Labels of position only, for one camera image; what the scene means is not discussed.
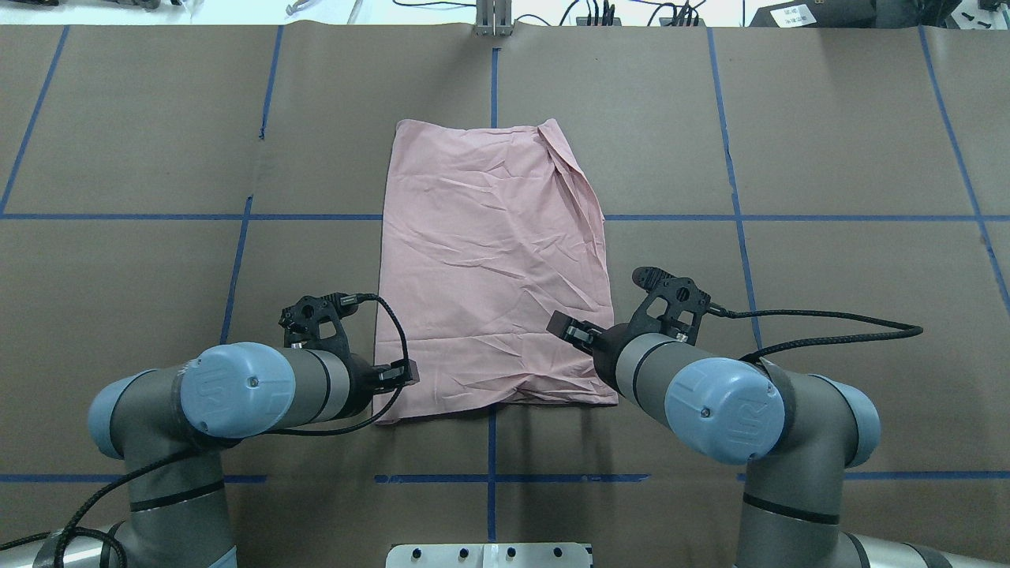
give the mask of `sticker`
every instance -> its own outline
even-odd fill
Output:
[[[770,13],[775,18],[775,23],[779,24],[779,27],[799,27],[801,25],[817,23],[817,18],[810,12],[810,8],[806,4],[779,8],[778,10],[772,10]]]

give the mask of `pink cloth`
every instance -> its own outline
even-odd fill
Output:
[[[502,401],[617,403],[591,358],[545,330],[556,309],[614,319],[600,203],[552,119],[476,130],[401,121],[379,293],[420,375],[381,421]],[[376,361],[400,357],[380,310]]]

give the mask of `blue tape line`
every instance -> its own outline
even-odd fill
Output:
[[[9,220],[169,220],[240,221],[239,213],[4,213]],[[762,215],[626,214],[606,215],[608,221],[783,221],[783,222],[976,222],[974,215]],[[1010,215],[982,215],[987,222],[1008,222]],[[252,213],[254,221],[381,221],[381,213]]]
[[[712,82],[715,85],[715,104],[719,109],[719,127],[722,130],[722,149],[726,158],[726,173],[729,176],[729,186],[732,189],[733,214],[736,220],[736,239],[740,246],[740,260],[743,263],[743,284],[747,289],[747,305],[750,311],[758,309],[754,299],[754,284],[750,276],[750,256],[747,254],[746,234],[743,232],[743,212],[740,209],[740,197],[736,186],[736,169],[733,167],[733,157],[729,153],[729,127],[726,125],[726,108],[722,99],[722,83],[719,81],[719,61],[715,53],[715,34],[711,27],[705,28],[708,33],[708,55],[712,62]],[[758,349],[764,348],[761,339],[761,323],[756,317],[750,318],[750,327],[754,335]]]
[[[673,215],[637,215],[637,214],[613,214],[604,215],[608,221],[735,221],[735,215],[716,214],[673,214]]]
[[[762,215],[740,214],[721,215],[710,213],[697,214],[611,214],[605,215],[608,221],[841,221],[841,222],[975,222],[974,215]],[[1010,215],[993,215],[989,220],[1010,220]]]
[[[256,213],[255,221],[381,221],[381,213]]]
[[[498,127],[498,53],[501,48],[491,50],[491,127]]]
[[[746,481],[739,474],[737,481]],[[1010,479],[1010,471],[853,471],[845,474],[848,481],[972,481]]]
[[[1003,278],[1003,271],[1000,263],[996,259],[996,252],[993,251],[993,242],[989,238],[989,229],[982,215],[982,208],[979,206],[979,199],[975,194],[975,187],[972,185],[972,178],[968,175],[968,168],[965,166],[965,157],[961,153],[961,146],[957,144],[957,136],[953,132],[953,125],[950,124],[950,117],[947,115],[946,104],[943,102],[943,94],[940,92],[940,85],[936,81],[936,72],[933,69],[933,58],[929,53],[929,41],[926,40],[926,29],[919,26],[919,41],[922,42],[922,55],[926,60],[926,70],[929,71],[929,82],[933,84],[933,94],[936,96],[936,105],[939,107],[940,116],[943,118],[943,127],[946,128],[947,137],[950,138],[950,147],[953,149],[953,157],[957,161],[957,169],[961,171],[961,179],[965,182],[965,189],[968,191],[968,199],[972,202],[972,210],[975,211],[975,218],[979,222],[979,230],[982,232],[982,243],[986,247],[986,254],[989,255],[989,264],[993,267],[993,275],[996,277],[996,285],[999,286],[1000,295],[1003,297],[1003,306],[1010,315],[1010,293],[1007,292],[1007,283]]]
[[[496,474],[499,483],[640,483],[651,477],[647,473],[563,473],[563,474]],[[480,474],[418,474],[377,475],[380,485],[411,483],[489,483],[491,477]]]
[[[3,197],[0,197],[0,215],[7,208],[7,201],[10,200],[10,192],[14,189],[14,181],[17,180],[17,172],[21,169],[21,160],[24,159],[24,151],[28,149],[28,141],[31,139],[31,132],[35,129],[35,120],[42,109],[45,101],[45,94],[49,91],[49,84],[53,83],[53,76],[57,72],[57,64],[60,63],[60,56],[63,48],[67,43],[67,34],[70,33],[70,26],[65,25],[63,33],[60,34],[60,41],[57,43],[57,51],[53,54],[53,61],[49,62],[49,71],[45,74],[45,81],[42,82],[42,89],[38,92],[35,100],[35,108],[31,111],[31,118],[28,119],[28,126],[24,129],[21,137],[21,147],[17,149],[17,156],[14,158],[14,165],[10,169],[10,176],[7,178],[7,186],[3,190]]]
[[[483,474],[433,474],[433,475],[377,475],[376,483],[379,484],[399,484],[399,483],[487,483],[488,476]]]
[[[32,473],[0,474],[0,483],[112,483],[122,477],[115,474]],[[225,475],[225,483],[256,485],[267,482],[266,475]]]
[[[745,221],[970,222],[972,215],[741,215]]]
[[[649,478],[647,473],[614,474],[519,474],[499,475],[498,483],[640,483]]]
[[[496,470],[498,469],[498,416],[495,406],[488,413],[488,542],[498,542]]]
[[[231,267],[231,282],[228,284],[228,300],[224,304],[224,321],[221,323],[221,345],[228,341],[231,329],[231,309],[235,305],[235,287],[238,284],[238,271],[242,267],[242,253],[245,251],[245,233],[249,227],[249,216],[252,211],[252,196],[245,199],[245,212],[242,213],[242,227],[238,231],[238,246],[235,248],[235,263]]]
[[[267,118],[270,116],[270,100],[274,96],[274,79],[277,77],[277,62],[281,59],[281,38],[284,37],[284,26],[277,26],[277,38],[274,39],[274,60],[270,63],[270,79],[267,80],[267,96],[263,99],[263,122],[260,124],[260,139],[267,137]]]
[[[238,221],[235,213],[4,213],[5,219],[22,220],[106,220],[106,221]]]

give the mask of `wire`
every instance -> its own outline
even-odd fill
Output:
[[[543,23],[545,23],[547,25],[550,25],[550,22],[548,22],[547,20],[541,18],[540,16],[538,16],[536,14],[522,14],[521,16],[518,16],[517,18],[515,18],[515,21],[519,21],[522,18],[536,18],[536,19],[542,21]]]
[[[884,342],[888,340],[902,340],[905,338],[914,338],[915,336],[918,336],[919,334],[922,333],[922,327],[920,327],[919,325],[912,325],[910,323],[900,323],[898,321],[889,321],[887,319],[879,319],[877,317],[870,317],[868,315],[858,315],[856,313],[847,313],[843,311],[822,311],[817,309],[761,309],[756,311],[737,312],[726,309],[716,303],[712,303],[709,304],[708,312],[715,316],[727,317],[729,319],[762,317],[765,315],[803,315],[809,317],[833,317],[835,319],[851,319],[853,321],[862,321],[864,323],[873,323],[874,325],[881,325],[883,327],[898,329],[897,332],[886,332],[882,334],[858,334],[853,336],[808,338],[805,340],[795,340],[782,344],[776,344],[774,346],[766,347],[753,353],[748,353],[747,355],[744,355],[743,357],[740,358],[740,361],[743,361],[745,363],[756,363],[762,357],[765,357],[767,355],[772,355],[773,353],[781,353],[783,351],[789,351],[791,349],[799,349],[802,347],[857,344],[857,343],[868,343],[868,342]]]
[[[673,2],[664,2],[664,3],[655,6],[655,9],[652,10],[652,15],[648,16],[648,23],[645,24],[645,27],[648,27],[648,26],[652,25],[652,20],[655,19],[655,14],[659,14],[660,10],[662,10],[663,8],[665,8],[667,6],[670,6],[671,8],[674,9],[674,18],[676,18],[677,17],[677,4],[674,4]]]
[[[9,543],[4,543],[0,545],[0,551],[10,550],[12,548],[17,548],[22,545],[27,545],[30,543],[37,543],[38,541],[44,541],[48,539],[53,533],[38,533],[31,535],[30,537],[24,537],[23,539],[17,539],[16,541],[11,541]],[[116,553],[116,560],[119,561],[120,568],[126,568],[126,550],[123,548],[122,543],[115,540],[108,533],[103,533],[102,531],[95,531],[93,529],[84,529],[77,527],[74,529],[74,537],[88,537],[95,539],[96,541],[101,541],[103,545],[107,545]]]
[[[460,8],[476,8],[477,4],[464,4],[463,2],[419,2],[417,4],[408,4],[406,2],[401,2],[400,0],[393,0],[393,3],[397,6],[406,6],[408,8],[421,8],[424,6],[457,6]]]
[[[168,456],[167,458],[162,458],[161,460],[158,460],[153,464],[148,464],[140,469],[133,470],[121,476],[119,479],[116,479],[112,483],[109,483],[105,487],[102,487],[98,491],[95,491],[95,494],[89,497],[88,500],[85,501],[83,505],[81,505],[81,508],[77,509],[77,512],[74,513],[74,516],[72,516],[67,526],[64,527],[63,533],[61,533],[60,537],[57,538],[56,550],[54,551],[53,567],[64,568],[63,557],[64,554],[67,552],[67,547],[70,545],[71,540],[73,540],[75,535],[77,534],[76,532],[78,529],[77,527],[78,524],[81,523],[81,519],[84,518],[84,515],[87,514],[88,510],[90,510],[91,507],[95,506],[95,503],[97,503],[99,499],[101,499],[105,495],[108,495],[117,487],[120,487],[136,479],[137,477],[140,477],[141,475],[145,475],[147,473],[155,471],[156,469],[163,468],[169,464],[193,458],[198,455],[200,455],[200,451],[195,448],[189,448],[187,450],[183,450],[182,452],[177,452],[175,454],[172,454],[171,456]]]
[[[575,8],[575,5],[578,4],[579,2],[582,2],[582,0],[572,0],[572,3],[569,4],[569,7],[565,8],[565,13],[562,14],[562,21],[559,22],[558,25],[565,25],[565,19],[568,17],[569,12],[571,12],[572,8]]]
[[[365,0],[355,0],[355,5],[350,7],[350,14],[347,15],[347,23],[355,23],[358,21],[358,14],[362,12],[362,3]]]
[[[102,545],[108,546],[116,553],[116,561],[119,564],[119,568],[126,568],[126,549],[112,535],[103,533],[102,531],[77,527],[74,529],[74,537],[88,537],[96,541],[101,541]]]
[[[10,550],[12,548],[17,548],[21,545],[27,545],[30,543],[37,543],[38,541],[44,541],[45,539],[49,538],[49,535],[52,535],[52,533],[35,533],[30,537],[15,539],[9,543],[4,543],[0,545],[0,551]]]
[[[382,296],[380,296],[379,294],[359,294],[359,298],[360,298],[361,301],[372,300],[372,301],[379,302],[379,304],[382,305],[383,309],[386,310],[386,313],[389,314],[390,320],[393,322],[393,326],[396,327],[397,335],[400,336],[400,349],[403,350],[403,360],[405,362],[408,361],[410,359],[410,356],[407,353],[407,335],[403,333],[403,325],[400,324],[400,320],[397,319],[396,318],[396,314],[393,313],[393,308],[389,307],[389,304],[386,303],[386,300],[384,300],[382,298]],[[341,429],[338,429],[338,430],[295,430],[295,429],[282,429],[282,430],[271,431],[271,432],[268,432],[266,434],[279,434],[279,435],[282,435],[282,436],[340,436],[340,435],[343,435],[343,434],[349,434],[351,432],[362,430],[363,428],[365,428],[367,425],[371,425],[376,420],[378,420],[379,418],[383,417],[383,415],[386,412],[388,412],[390,408],[393,407],[393,404],[396,403],[396,399],[400,397],[400,392],[402,392],[402,391],[403,391],[403,387],[402,386],[398,387],[395,391],[393,391],[393,396],[389,399],[388,402],[386,402],[386,405],[383,406],[382,409],[380,409],[375,414],[372,414],[371,418],[368,418],[366,420],[362,420],[362,421],[358,422],[357,424],[354,424],[354,425],[350,425],[350,427],[347,427],[347,428],[341,428]]]

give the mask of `light blue joint cap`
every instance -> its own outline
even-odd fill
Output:
[[[235,559],[235,547],[231,547],[231,550],[224,553],[224,556],[217,559],[217,562],[211,564],[209,568],[238,568],[238,561]]]
[[[295,372],[271,347],[221,345],[187,364],[179,395],[193,428],[216,438],[248,438],[287,413],[295,399]]]
[[[724,464],[772,451],[786,424],[779,389],[761,371],[711,357],[681,369],[667,388],[670,430],[694,450]]]
[[[140,375],[146,375],[155,369],[140,371],[132,377],[119,379],[118,381],[103,388],[98,396],[91,401],[91,408],[88,408],[88,432],[91,439],[95,441],[95,446],[106,456],[115,459],[123,459],[119,451],[112,444],[112,412],[116,409],[116,403],[123,395],[126,387],[130,385]]]
[[[858,442],[855,444],[855,455],[845,464],[845,467],[855,467],[863,465],[877,449],[881,443],[881,416],[877,413],[877,406],[870,397],[854,386],[832,381],[821,376],[812,375],[818,379],[824,379],[831,384],[848,403],[855,417],[855,430],[858,434]]]

